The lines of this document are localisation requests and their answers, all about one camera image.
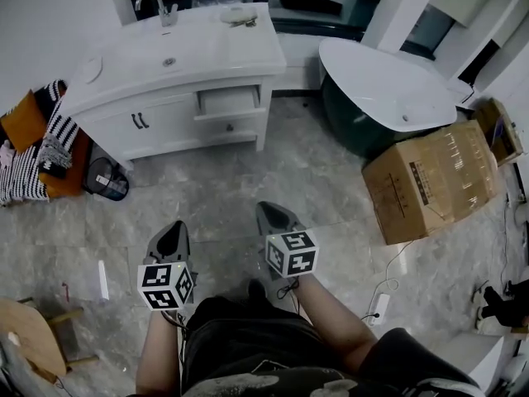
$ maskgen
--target fiducial marker cube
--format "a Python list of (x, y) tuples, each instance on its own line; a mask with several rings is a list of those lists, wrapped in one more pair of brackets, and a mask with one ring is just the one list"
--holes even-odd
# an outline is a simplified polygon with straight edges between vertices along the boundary
[(139, 265), (137, 287), (150, 310), (176, 310), (188, 301), (193, 278), (184, 261)]
[(288, 278), (316, 269), (320, 248), (312, 231), (296, 231), (266, 237), (266, 262)]

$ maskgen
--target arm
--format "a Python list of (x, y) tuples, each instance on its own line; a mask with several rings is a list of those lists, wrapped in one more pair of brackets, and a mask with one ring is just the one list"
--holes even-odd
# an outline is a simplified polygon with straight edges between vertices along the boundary
[(178, 330), (161, 312), (150, 316), (136, 374), (139, 395), (180, 395)]
[(323, 341), (333, 348), (351, 373), (358, 372), (365, 357), (377, 342), (369, 328), (329, 293), (313, 274), (300, 275), (294, 290)]

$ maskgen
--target black and white striped blanket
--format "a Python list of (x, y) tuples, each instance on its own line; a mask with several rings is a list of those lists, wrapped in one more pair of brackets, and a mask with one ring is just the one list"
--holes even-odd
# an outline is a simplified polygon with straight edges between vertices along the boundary
[[(23, 153), (16, 152), (11, 166), (0, 167), (0, 205), (27, 199), (47, 200), (46, 186), (39, 181), (39, 172), (60, 177), (71, 166), (72, 145), (79, 128), (69, 117), (59, 114), (61, 83), (66, 88), (63, 81), (57, 80), (35, 92), (42, 114), (49, 119), (46, 134)], [(53, 148), (45, 149), (45, 143), (53, 143), (47, 144)], [(56, 151), (62, 152), (60, 158), (54, 156)]]

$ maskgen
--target black bucket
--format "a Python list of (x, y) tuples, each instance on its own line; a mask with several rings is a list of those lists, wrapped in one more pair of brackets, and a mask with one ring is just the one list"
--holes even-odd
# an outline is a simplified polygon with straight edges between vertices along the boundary
[(90, 193), (99, 194), (118, 202), (129, 192), (129, 181), (118, 165), (113, 165), (106, 157), (94, 160), (88, 167), (86, 186)]

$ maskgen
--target chrome faucet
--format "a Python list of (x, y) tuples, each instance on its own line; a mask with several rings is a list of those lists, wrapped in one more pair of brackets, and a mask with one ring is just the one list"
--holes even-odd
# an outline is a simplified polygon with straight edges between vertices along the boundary
[[(162, 22), (162, 26), (172, 26), (176, 23), (177, 18), (177, 10), (179, 8), (178, 4), (174, 4), (171, 7), (171, 12), (167, 10), (167, 7), (164, 5), (163, 0), (156, 0), (158, 2), (158, 13), (160, 15), (160, 20)], [(140, 10), (141, 7), (141, 0), (136, 0), (135, 9), (137, 11)]]

